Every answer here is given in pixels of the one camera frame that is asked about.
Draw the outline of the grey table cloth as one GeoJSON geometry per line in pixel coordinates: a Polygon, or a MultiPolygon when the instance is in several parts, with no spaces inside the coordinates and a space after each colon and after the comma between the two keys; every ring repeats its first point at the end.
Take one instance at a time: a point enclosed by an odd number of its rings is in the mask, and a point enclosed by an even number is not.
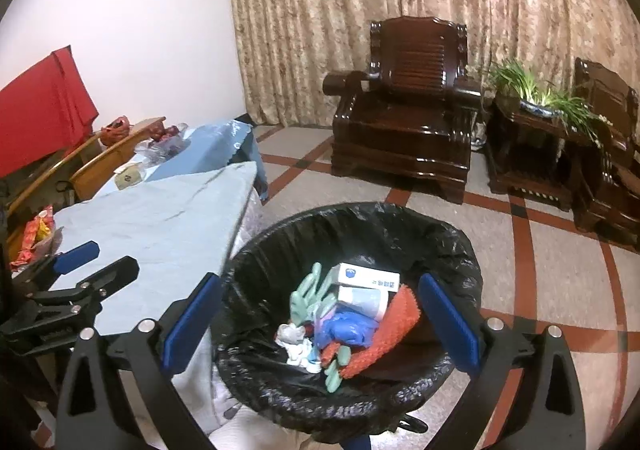
{"type": "Polygon", "coordinates": [[[100,254],[59,277],[62,290],[128,255],[139,265],[134,282],[102,304],[94,325],[102,335],[128,333],[185,299],[208,273],[221,275],[247,203],[254,200],[255,162],[207,173],[146,181],[66,207],[55,214],[67,252],[94,241],[100,254]]]}

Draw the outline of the small tissue box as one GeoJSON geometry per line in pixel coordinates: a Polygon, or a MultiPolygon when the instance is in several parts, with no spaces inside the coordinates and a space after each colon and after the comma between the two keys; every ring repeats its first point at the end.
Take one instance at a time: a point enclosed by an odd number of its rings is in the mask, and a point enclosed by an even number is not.
{"type": "Polygon", "coordinates": [[[124,190],[142,183],[144,177],[145,168],[140,163],[128,164],[115,174],[114,182],[118,190],[124,190]]]}

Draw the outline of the glass fruit bowl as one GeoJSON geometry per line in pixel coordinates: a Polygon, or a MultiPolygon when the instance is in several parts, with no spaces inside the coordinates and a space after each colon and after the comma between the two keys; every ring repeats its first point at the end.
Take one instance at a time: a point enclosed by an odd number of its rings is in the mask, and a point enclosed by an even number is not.
{"type": "Polygon", "coordinates": [[[179,155],[190,141],[184,138],[186,135],[186,123],[179,123],[165,127],[164,125],[154,125],[150,129],[151,136],[140,141],[134,152],[141,155],[143,162],[147,166],[162,164],[176,155],[179,155]]]}

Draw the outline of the light blue table cloth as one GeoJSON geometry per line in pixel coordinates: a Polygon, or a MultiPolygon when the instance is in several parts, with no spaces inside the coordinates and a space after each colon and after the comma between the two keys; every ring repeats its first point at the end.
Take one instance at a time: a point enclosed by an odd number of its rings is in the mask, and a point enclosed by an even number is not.
{"type": "Polygon", "coordinates": [[[189,146],[179,155],[159,165],[147,166],[141,155],[134,153],[127,163],[114,171],[114,175],[96,193],[96,196],[102,197],[117,191],[114,182],[115,174],[128,164],[140,163],[145,168],[144,181],[159,181],[171,176],[218,170],[232,163],[253,161],[257,166],[254,188],[262,201],[268,198],[268,179],[252,125],[238,120],[229,120],[188,127],[184,138],[190,141],[189,146]]]}

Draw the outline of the red woven basket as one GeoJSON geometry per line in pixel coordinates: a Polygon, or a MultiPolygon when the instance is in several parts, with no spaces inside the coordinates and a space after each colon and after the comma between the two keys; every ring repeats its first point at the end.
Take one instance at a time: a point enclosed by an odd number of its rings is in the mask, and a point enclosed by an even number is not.
{"type": "Polygon", "coordinates": [[[125,139],[129,133],[129,120],[126,115],[121,115],[109,125],[102,127],[99,134],[99,140],[105,148],[108,148],[125,139]]]}

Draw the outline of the blue white paper cup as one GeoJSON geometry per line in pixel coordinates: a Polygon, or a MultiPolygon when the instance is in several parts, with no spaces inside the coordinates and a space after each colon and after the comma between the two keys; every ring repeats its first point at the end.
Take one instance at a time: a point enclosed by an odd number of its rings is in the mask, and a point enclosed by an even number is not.
{"type": "Polygon", "coordinates": [[[338,287],[338,303],[375,321],[380,321],[384,317],[389,300],[390,294],[385,290],[348,287],[347,285],[338,287]]]}

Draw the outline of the wooden chair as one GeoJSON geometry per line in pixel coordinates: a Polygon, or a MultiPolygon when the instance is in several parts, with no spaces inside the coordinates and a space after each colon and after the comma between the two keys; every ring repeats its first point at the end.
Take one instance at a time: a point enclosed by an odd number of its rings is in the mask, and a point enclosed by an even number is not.
{"type": "Polygon", "coordinates": [[[49,204],[56,211],[73,204],[77,196],[70,180],[101,152],[99,134],[93,133],[73,150],[56,151],[3,176],[1,203],[6,207],[8,222],[22,225],[49,204]]]}
{"type": "Polygon", "coordinates": [[[113,146],[106,148],[99,155],[81,166],[72,177],[70,184],[73,186],[76,198],[86,201],[93,198],[96,193],[114,175],[114,171],[127,163],[134,156],[134,147],[140,141],[151,135],[151,129],[163,124],[165,117],[145,119],[135,124],[128,136],[119,140],[113,146]]]}

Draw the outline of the black lined trash bin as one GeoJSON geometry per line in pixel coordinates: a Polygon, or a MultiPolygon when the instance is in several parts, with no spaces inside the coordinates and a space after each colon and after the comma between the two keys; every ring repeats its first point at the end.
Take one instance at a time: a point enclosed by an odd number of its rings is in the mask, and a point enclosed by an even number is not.
{"type": "Polygon", "coordinates": [[[313,263],[393,271],[411,290],[428,271],[450,292],[480,307],[483,277],[472,243],[457,227],[384,202],[316,207],[282,219],[227,263],[222,308],[212,323],[213,362],[231,395],[289,430],[325,444],[396,428],[429,400],[454,370],[431,322],[330,394],[322,374],[286,362],[274,341],[288,299],[313,263]]]}

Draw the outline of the red yellow snack bag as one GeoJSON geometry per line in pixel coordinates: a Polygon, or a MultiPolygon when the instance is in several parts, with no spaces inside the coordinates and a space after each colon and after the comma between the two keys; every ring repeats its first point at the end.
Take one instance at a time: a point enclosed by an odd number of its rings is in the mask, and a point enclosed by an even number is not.
{"type": "Polygon", "coordinates": [[[31,263],[36,257],[37,245],[50,240],[54,232],[53,205],[49,204],[26,224],[20,251],[11,262],[11,269],[17,270],[31,263]]]}

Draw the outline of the beige patterned curtain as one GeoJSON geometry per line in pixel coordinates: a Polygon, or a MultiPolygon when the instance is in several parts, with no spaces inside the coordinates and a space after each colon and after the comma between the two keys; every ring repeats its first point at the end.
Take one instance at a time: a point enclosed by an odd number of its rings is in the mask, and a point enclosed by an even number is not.
{"type": "Polygon", "coordinates": [[[505,58],[567,86],[576,57],[639,82],[639,21],[627,0],[231,0],[246,108],[259,123],[328,125],[327,72],[366,69],[369,25],[399,16],[465,25],[468,65],[505,58]]]}

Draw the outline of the green white wrapper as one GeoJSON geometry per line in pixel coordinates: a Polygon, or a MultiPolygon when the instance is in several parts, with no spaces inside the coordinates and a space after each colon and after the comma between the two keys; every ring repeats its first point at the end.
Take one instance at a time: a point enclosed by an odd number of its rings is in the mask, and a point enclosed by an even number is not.
{"type": "Polygon", "coordinates": [[[322,350],[321,364],[326,379],[326,391],[333,394],[342,384],[341,370],[349,364],[352,350],[338,342],[331,342],[322,350]]]}

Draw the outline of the white tissue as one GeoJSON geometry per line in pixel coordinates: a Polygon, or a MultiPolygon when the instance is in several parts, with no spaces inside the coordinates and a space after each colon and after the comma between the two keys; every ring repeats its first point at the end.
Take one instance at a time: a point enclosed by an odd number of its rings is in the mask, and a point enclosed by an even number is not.
{"type": "Polygon", "coordinates": [[[296,366],[306,372],[317,374],[321,371],[320,356],[314,342],[306,334],[304,326],[285,323],[277,329],[276,344],[285,349],[289,366],[296,366]]]}

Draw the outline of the blue plastic bag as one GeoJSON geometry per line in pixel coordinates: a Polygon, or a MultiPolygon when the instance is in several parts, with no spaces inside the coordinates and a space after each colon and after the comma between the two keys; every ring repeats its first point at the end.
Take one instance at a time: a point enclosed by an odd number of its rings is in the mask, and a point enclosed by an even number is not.
{"type": "Polygon", "coordinates": [[[357,311],[330,311],[314,324],[314,346],[323,349],[331,342],[338,342],[352,347],[369,347],[376,331],[378,322],[357,311]]]}

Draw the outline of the red cloth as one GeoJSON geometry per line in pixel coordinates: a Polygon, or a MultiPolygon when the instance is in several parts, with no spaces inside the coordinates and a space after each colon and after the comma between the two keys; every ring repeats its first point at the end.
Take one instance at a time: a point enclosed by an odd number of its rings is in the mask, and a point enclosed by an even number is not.
{"type": "Polygon", "coordinates": [[[52,153],[73,150],[90,136],[99,115],[68,46],[6,85],[0,106],[3,176],[52,153]]]}

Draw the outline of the red plastic bag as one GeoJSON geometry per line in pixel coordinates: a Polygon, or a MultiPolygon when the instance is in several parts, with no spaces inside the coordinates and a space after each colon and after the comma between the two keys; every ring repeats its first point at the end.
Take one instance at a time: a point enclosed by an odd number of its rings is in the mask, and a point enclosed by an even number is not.
{"type": "Polygon", "coordinates": [[[305,337],[314,338],[321,332],[321,328],[316,322],[305,322],[303,327],[305,328],[305,337]]]}

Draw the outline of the orange spiky mat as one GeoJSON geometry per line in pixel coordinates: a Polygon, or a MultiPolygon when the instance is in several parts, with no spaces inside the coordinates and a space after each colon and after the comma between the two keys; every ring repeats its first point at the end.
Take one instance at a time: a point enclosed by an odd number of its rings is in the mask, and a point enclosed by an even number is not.
{"type": "Polygon", "coordinates": [[[369,347],[352,353],[349,364],[341,370],[343,380],[353,378],[367,370],[394,349],[418,324],[421,309],[416,296],[408,287],[401,285],[373,334],[369,347]]]}

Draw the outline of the green rubber glove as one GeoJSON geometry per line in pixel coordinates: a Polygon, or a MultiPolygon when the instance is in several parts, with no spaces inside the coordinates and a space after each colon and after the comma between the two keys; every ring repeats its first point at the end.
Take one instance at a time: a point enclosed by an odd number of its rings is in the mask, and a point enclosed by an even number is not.
{"type": "Polygon", "coordinates": [[[334,291],[337,282],[336,269],[324,271],[320,262],[314,262],[310,273],[300,282],[291,293],[290,320],[294,326],[303,326],[311,322],[320,313],[327,313],[336,303],[334,291]]]}

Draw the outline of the green potted plant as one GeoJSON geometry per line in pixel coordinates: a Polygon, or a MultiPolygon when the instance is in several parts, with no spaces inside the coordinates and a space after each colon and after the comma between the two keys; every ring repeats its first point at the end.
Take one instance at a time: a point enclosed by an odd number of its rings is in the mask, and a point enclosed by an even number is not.
{"type": "Polygon", "coordinates": [[[565,133],[597,139],[594,125],[599,117],[590,110],[585,99],[570,95],[552,83],[543,85],[532,70],[515,58],[492,64],[488,80],[496,96],[514,110],[561,125],[565,133]]]}

